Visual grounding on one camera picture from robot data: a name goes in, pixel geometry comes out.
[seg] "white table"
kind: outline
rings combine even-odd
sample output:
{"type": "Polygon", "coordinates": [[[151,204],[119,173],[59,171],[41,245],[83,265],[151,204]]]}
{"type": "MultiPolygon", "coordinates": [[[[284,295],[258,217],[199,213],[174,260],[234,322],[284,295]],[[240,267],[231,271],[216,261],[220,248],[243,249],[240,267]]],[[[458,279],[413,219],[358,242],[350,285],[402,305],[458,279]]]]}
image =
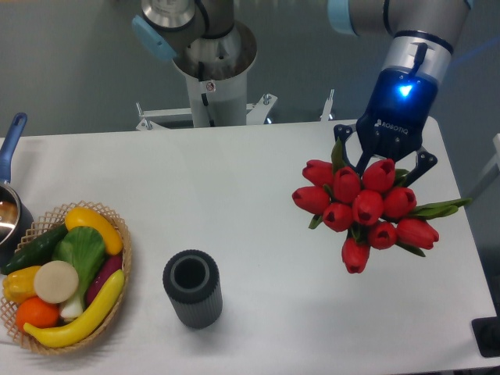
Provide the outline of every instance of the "white table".
{"type": "MultiPolygon", "coordinates": [[[[309,184],[307,160],[329,159],[334,124],[24,137],[12,186],[25,205],[34,216],[80,200],[114,208],[132,234],[133,276],[116,325],[88,350],[34,355],[0,329],[1,373],[360,375],[500,364],[480,356],[470,325],[495,310],[463,209],[432,222],[441,240],[425,259],[373,250],[360,275],[341,261],[343,234],[307,228],[291,193],[309,184]],[[204,330],[182,325],[162,286],[166,262],[187,248],[220,268],[223,313],[204,330]]],[[[458,198],[434,120],[424,140],[439,163],[412,186],[417,199],[458,198]]]]}

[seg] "pot handle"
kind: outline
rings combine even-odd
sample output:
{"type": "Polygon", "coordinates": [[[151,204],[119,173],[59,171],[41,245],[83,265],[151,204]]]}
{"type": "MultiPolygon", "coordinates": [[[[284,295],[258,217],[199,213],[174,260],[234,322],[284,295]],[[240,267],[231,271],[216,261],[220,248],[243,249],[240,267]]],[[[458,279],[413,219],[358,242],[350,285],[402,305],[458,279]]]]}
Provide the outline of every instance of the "pot handle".
{"type": "Polygon", "coordinates": [[[10,183],[10,166],[13,160],[14,150],[21,138],[24,125],[28,120],[26,113],[17,113],[12,119],[9,132],[5,136],[2,148],[0,148],[0,182],[10,183]]]}

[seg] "blue light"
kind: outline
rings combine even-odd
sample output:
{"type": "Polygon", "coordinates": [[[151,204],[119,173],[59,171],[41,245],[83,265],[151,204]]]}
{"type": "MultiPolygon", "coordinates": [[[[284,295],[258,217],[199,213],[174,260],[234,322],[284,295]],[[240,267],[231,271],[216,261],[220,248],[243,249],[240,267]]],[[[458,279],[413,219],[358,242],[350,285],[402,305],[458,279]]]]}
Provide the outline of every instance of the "blue light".
{"type": "Polygon", "coordinates": [[[403,95],[406,98],[409,92],[412,90],[412,88],[413,86],[411,84],[409,84],[408,86],[400,86],[399,92],[401,92],[401,95],[403,95]]]}

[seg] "orange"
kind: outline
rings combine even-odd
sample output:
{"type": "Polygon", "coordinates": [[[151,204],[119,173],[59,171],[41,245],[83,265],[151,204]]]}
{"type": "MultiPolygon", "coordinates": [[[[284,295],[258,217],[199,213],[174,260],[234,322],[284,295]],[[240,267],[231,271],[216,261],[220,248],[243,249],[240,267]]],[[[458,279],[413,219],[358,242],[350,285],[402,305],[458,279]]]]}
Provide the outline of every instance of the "orange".
{"type": "Polygon", "coordinates": [[[38,328],[55,327],[59,320],[59,307],[41,300],[39,297],[29,298],[17,308],[16,325],[24,332],[24,324],[33,324],[38,328]]]}

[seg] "blue handle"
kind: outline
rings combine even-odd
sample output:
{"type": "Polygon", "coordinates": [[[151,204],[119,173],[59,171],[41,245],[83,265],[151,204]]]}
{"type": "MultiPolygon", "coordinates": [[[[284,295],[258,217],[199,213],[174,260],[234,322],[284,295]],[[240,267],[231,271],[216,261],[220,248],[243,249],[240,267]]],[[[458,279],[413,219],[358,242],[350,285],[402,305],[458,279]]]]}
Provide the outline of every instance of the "blue handle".
{"type": "Polygon", "coordinates": [[[132,27],[142,45],[157,59],[167,62],[177,57],[169,43],[140,16],[134,17],[132,27]]]}
{"type": "Polygon", "coordinates": [[[330,25],[341,34],[356,35],[349,15],[349,0],[328,0],[330,25]]]}
{"type": "Polygon", "coordinates": [[[26,113],[17,113],[12,120],[9,132],[5,136],[2,148],[0,148],[0,182],[10,182],[10,165],[13,160],[14,150],[27,121],[28,116],[26,113]]]}

